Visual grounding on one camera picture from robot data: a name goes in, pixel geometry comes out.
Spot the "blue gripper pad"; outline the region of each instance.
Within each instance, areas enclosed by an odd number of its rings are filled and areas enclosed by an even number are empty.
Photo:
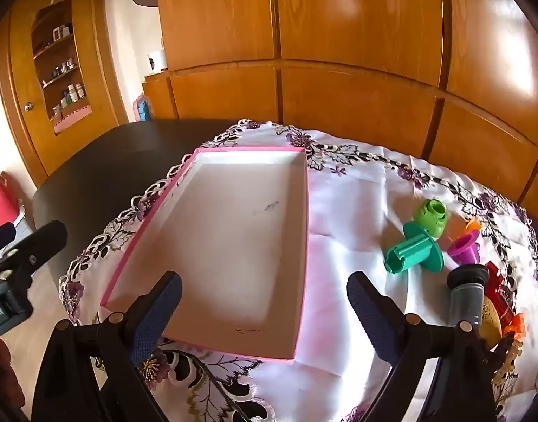
[[[127,311],[125,331],[127,335],[132,335],[132,347],[128,355],[136,367],[152,355],[182,294],[181,276],[167,271],[150,293],[137,298]]]
[[[349,276],[347,298],[376,354],[395,366],[403,351],[406,320],[391,298],[382,296],[362,271]]]

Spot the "wooden wardrobe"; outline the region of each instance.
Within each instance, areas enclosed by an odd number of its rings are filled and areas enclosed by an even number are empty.
[[[445,165],[538,217],[538,35],[514,0],[157,0],[158,118],[248,117]]]

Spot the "toy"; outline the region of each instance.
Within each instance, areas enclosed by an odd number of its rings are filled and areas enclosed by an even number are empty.
[[[503,335],[514,332],[514,338],[517,341],[522,341],[526,335],[525,317],[519,313],[513,317],[513,321],[503,329]]]
[[[471,232],[472,230],[478,230],[479,232],[481,232],[481,223],[480,221],[478,221],[478,218],[476,217],[472,217],[466,223],[466,226],[464,227],[464,230],[462,230],[462,233],[460,234],[460,236],[465,235],[466,233]]]
[[[413,214],[413,220],[423,226],[433,238],[442,235],[447,219],[447,209],[439,200],[426,200]]]
[[[462,265],[450,272],[447,285],[451,290],[451,310],[448,326],[454,327],[461,321],[479,327],[484,308],[484,287],[489,272],[483,265]]]
[[[469,265],[480,262],[480,245],[476,242],[480,235],[478,230],[470,230],[459,237],[448,248],[448,255],[459,265]]]
[[[503,275],[493,262],[487,262],[486,267],[489,271],[489,281],[485,288],[485,295],[493,302],[493,306],[495,306],[495,310],[499,315],[501,328],[505,330],[505,327],[513,320],[513,312],[505,301],[505,298],[503,298],[503,295],[499,292],[499,288],[503,283]]]
[[[400,273],[419,263],[434,273],[442,270],[444,259],[441,249],[423,226],[406,222],[404,235],[405,241],[386,252],[384,265],[389,273]]]
[[[521,348],[523,347],[523,343],[518,341],[518,340],[514,340],[512,345],[511,345],[511,348],[509,349],[509,352],[507,353],[506,357],[505,357],[505,361],[503,362],[503,365],[501,366],[501,368],[499,368],[495,375],[493,376],[493,383],[495,385],[501,385],[505,382],[505,375],[509,372],[513,372],[514,371],[514,367],[515,365],[513,364],[513,362],[515,361],[515,359],[520,356],[523,351],[521,350]]]
[[[493,302],[484,295],[484,308],[482,310],[481,325],[478,335],[484,340],[485,348],[489,351],[501,341],[501,322]]]

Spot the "orange toy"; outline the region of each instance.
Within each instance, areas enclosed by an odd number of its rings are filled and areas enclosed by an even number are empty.
[[[525,317],[522,313],[519,313],[513,317],[511,324],[503,329],[503,336],[507,335],[509,332],[514,331],[515,339],[522,341],[526,335],[525,329]]]
[[[478,221],[478,218],[471,218],[460,235],[466,234],[472,230],[478,230],[479,232],[481,232],[481,223],[480,221]]]

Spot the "black table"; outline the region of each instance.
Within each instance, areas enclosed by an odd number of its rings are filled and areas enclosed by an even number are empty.
[[[56,286],[70,262],[133,196],[166,177],[173,165],[235,121],[152,120],[118,126],[52,173],[33,197],[36,228],[53,219],[68,231],[66,248],[48,262]]]

